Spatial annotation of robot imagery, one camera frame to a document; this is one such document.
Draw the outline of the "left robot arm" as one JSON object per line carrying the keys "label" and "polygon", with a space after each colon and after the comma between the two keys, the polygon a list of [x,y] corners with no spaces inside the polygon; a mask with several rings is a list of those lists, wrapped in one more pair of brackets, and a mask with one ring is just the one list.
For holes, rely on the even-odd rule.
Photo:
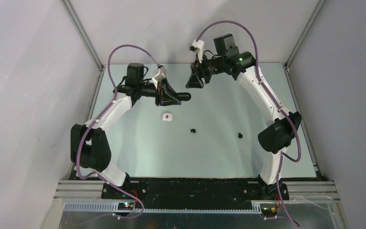
{"label": "left robot arm", "polygon": [[126,75],[105,108],[85,124],[71,128],[71,161],[114,184],[114,194],[122,199],[130,196],[132,186],[125,182],[128,174],[117,167],[112,157],[109,130],[143,96],[154,98],[156,106],[181,105],[191,99],[189,93],[178,93],[170,86],[164,66],[158,66],[151,79],[145,78],[147,72],[148,67],[142,63],[128,64]]}

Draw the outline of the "white earbud charging case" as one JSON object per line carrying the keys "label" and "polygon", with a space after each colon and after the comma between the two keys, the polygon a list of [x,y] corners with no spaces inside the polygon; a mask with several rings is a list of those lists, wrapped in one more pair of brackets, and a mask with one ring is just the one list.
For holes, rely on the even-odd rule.
{"label": "white earbud charging case", "polygon": [[172,113],[163,113],[162,120],[166,122],[170,122],[173,120],[173,114]]}

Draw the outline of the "aluminium frame rail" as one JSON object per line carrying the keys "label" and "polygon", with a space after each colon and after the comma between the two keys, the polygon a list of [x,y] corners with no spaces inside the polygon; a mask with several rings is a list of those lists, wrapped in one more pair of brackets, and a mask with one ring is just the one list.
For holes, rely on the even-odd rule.
{"label": "aluminium frame rail", "polygon": [[[326,204],[339,203],[340,198],[334,182],[300,182],[287,181],[287,193],[289,204]],[[103,183],[100,181],[59,181],[54,198],[64,201],[65,211],[86,211],[86,212],[115,212],[115,213],[138,213],[140,208],[123,209],[128,200],[101,199]],[[145,213],[209,213],[209,214],[260,214],[261,204],[268,204],[268,200],[252,200],[249,207],[234,209],[189,209],[186,207],[160,207],[151,208],[145,204]]]}

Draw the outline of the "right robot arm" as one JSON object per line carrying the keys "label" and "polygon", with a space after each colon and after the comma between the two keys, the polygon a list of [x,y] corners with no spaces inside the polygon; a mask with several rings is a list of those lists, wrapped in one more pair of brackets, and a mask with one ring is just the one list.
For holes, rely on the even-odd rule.
{"label": "right robot arm", "polygon": [[259,175],[264,183],[258,186],[258,193],[263,199],[271,199],[277,194],[275,183],[281,176],[280,160],[292,140],[299,140],[296,134],[302,117],[283,105],[256,65],[255,57],[249,51],[240,52],[232,34],[215,38],[214,45],[217,54],[207,58],[204,41],[194,40],[190,44],[189,49],[195,52],[196,58],[190,64],[191,75],[185,87],[204,88],[213,75],[225,73],[249,93],[266,124],[266,129],[257,136],[268,153]]}

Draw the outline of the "black charging case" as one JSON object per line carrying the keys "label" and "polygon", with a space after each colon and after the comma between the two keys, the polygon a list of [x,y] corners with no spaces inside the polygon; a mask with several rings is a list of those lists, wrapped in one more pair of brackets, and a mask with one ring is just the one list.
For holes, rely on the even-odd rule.
{"label": "black charging case", "polygon": [[175,97],[180,102],[187,102],[187,101],[191,100],[192,96],[190,93],[182,92],[182,93],[177,93]]}

